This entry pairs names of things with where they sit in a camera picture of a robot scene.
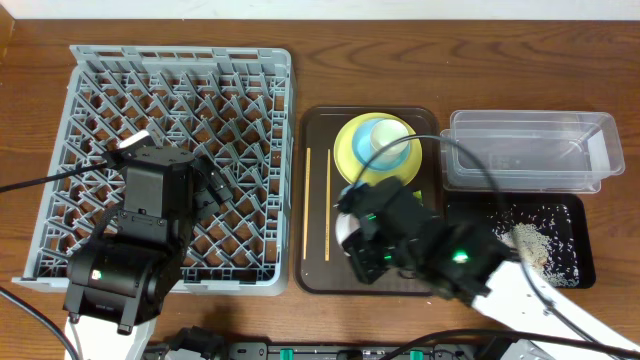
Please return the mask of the white bowl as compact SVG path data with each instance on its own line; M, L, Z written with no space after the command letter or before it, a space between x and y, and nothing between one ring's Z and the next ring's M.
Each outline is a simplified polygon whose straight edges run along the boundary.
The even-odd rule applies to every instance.
M336 240L344 254L350 257L363 239L360 221L353 214L339 213L335 223Z

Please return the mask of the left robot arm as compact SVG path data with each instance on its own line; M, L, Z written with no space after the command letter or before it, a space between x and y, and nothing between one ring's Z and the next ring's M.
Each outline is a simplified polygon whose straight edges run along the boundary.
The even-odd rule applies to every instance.
M130 145L102 156L124 177L125 198L69 259L65 332L77 359L138 359L182 278L195 226L231 192L209 158L182 148Z

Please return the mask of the pile of rice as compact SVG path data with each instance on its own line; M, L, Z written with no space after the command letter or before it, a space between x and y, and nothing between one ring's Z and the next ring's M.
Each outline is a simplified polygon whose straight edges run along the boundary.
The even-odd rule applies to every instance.
M486 215L496 238L515 249L512 235L523 246L523 258L549 284L577 288L580 270L569 208L564 204L511 204L506 215Z

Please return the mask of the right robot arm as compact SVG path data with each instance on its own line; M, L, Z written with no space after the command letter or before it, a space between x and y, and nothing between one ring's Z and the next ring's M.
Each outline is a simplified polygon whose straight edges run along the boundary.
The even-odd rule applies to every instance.
M504 326L433 333L426 342L483 336L528 341L551 359L639 356L637 344L549 285L490 230L447 222L395 177L348 186L336 207L336 239L359 282L396 270Z

